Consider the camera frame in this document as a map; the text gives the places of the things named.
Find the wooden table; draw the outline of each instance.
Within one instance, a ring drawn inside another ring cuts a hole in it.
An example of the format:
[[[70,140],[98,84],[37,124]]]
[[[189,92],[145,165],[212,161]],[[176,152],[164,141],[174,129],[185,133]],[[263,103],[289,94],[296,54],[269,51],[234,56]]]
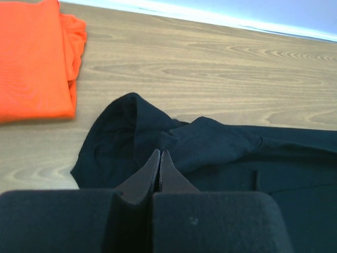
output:
[[[87,22],[77,118],[0,125],[0,192],[77,188],[69,172],[84,138],[128,92],[185,121],[337,130],[337,44],[72,4],[61,11]]]

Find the black fabric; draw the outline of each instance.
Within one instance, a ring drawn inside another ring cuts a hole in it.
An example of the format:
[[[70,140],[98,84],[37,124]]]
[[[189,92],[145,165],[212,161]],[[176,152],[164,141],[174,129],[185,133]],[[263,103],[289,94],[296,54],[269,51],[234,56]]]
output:
[[[157,148],[167,149],[178,171],[200,191],[258,190],[275,196],[281,211],[290,212],[285,223],[295,252],[337,247],[337,203],[332,201],[337,131],[223,125],[204,117],[179,122],[131,93],[110,104],[94,123],[72,175],[80,188],[115,188]],[[312,208],[305,218],[298,212],[301,202],[289,199],[303,189],[324,196],[318,202],[300,195]],[[324,222],[312,222],[320,213]],[[305,233],[303,219],[310,224]],[[321,240],[323,231],[327,237]]]
[[[292,253],[275,201],[260,192],[155,193],[154,253]]]

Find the black shirt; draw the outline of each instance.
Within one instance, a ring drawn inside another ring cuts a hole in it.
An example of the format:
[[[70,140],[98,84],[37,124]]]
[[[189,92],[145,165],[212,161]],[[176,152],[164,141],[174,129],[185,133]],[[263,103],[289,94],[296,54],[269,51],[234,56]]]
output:
[[[270,194],[295,252],[336,252],[337,131],[180,122],[130,93],[96,120],[71,173],[80,188],[115,188],[157,148],[201,191]]]

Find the orange shirt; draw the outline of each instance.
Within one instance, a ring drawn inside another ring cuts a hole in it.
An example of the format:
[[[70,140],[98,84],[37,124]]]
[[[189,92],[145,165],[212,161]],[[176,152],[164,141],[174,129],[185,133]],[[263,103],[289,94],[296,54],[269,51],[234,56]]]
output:
[[[58,0],[0,3],[0,122],[75,117],[85,26]]]

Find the black foam pad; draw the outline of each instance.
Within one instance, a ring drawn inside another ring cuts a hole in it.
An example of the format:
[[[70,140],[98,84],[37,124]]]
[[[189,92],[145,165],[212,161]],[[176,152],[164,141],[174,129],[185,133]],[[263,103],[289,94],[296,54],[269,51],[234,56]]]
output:
[[[115,188],[122,192],[116,252],[147,252],[151,250],[151,196],[155,190],[160,163],[160,151],[151,157],[138,172]]]
[[[114,190],[10,191],[0,196],[0,252],[111,252]]]
[[[153,249],[171,252],[293,252],[280,210],[259,192],[155,193]]]
[[[159,190],[164,193],[200,192],[175,168],[167,150],[163,151],[161,157]]]

